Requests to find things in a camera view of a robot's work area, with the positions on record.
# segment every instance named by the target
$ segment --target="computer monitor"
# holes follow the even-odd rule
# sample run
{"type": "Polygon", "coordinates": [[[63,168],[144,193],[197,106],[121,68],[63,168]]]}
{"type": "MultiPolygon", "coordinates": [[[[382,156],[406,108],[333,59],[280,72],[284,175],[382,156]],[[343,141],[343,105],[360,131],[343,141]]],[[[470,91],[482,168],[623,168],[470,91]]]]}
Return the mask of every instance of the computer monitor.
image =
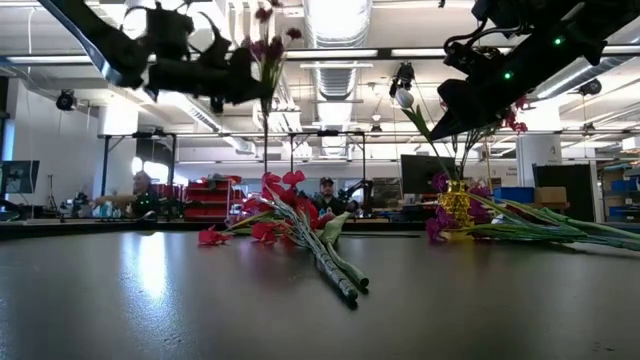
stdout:
{"type": "MultiPolygon", "coordinates": [[[[454,158],[441,158],[449,173],[455,171],[454,158]]],[[[405,194],[435,194],[431,180],[433,176],[442,172],[442,166],[435,156],[402,155],[402,191],[405,194]]]]}
{"type": "Polygon", "coordinates": [[[35,191],[40,161],[3,161],[0,164],[0,194],[32,194],[35,191]]]}

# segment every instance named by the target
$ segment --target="blue bin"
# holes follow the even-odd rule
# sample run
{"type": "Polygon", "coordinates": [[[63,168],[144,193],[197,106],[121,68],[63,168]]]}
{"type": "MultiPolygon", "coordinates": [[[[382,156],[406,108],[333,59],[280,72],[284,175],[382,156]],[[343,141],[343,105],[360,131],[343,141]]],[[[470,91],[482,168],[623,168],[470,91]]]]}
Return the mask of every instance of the blue bin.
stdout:
{"type": "Polygon", "coordinates": [[[609,206],[609,216],[627,216],[629,215],[627,210],[628,206],[609,206]]]}
{"type": "Polygon", "coordinates": [[[638,182],[636,179],[614,180],[611,182],[611,191],[638,191],[638,182]]]}
{"type": "Polygon", "coordinates": [[[511,200],[521,204],[533,204],[534,189],[524,187],[501,187],[493,190],[493,196],[498,200],[511,200]]]}

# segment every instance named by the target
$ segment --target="man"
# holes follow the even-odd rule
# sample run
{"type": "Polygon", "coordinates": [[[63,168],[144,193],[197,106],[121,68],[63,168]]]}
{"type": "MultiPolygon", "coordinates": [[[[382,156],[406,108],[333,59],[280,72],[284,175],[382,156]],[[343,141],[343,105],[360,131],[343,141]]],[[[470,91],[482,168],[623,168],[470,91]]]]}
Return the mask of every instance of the man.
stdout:
{"type": "Polygon", "coordinates": [[[133,176],[133,195],[103,196],[94,203],[103,205],[107,201],[122,210],[131,206],[128,213],[132,217],[141,217],[149,211],[158,211],[158,195],[151,189],[151,177],[144,171],[138,171],[133,176]]]}
{"type": "Polygon", "coordinates": [[[320,179],[320,195],[315,199],[313,205],[318,209],[320,215],[332,212],[340,215],[344,212],[344,203],[333,196],[333,180],[329,177],[320,179]]]}

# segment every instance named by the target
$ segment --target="yellow vase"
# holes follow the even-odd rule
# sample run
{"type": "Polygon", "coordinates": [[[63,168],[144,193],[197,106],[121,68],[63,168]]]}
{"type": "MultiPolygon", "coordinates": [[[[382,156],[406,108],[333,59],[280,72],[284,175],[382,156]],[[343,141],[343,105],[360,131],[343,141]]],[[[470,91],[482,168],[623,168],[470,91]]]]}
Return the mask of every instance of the yellow vase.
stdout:
{"type": "Polygon", "coordinates": [[[453,215],[460,227],[472,226],[473,221],[471,216],[469,216],[471,198],[469,198],[465,191],[465,183],[455,180],[449,180],[447,183],[449,185],[449,189],[446,193],[439,195],[439,205],[447,212],[447,214],[453,215]]]}

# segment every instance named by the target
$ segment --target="gray table surface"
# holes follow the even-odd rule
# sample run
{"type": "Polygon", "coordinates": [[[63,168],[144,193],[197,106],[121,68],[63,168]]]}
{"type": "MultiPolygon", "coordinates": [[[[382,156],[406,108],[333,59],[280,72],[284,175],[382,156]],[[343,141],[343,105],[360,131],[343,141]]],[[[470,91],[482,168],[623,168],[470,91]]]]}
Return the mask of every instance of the gray table surface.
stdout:
{"type": "Polygon", "coordinates": [[[1,359],[638,359],[640,257],[341,239],[356,310],[304,249],[197,233],[0,243],[1,359]]]}

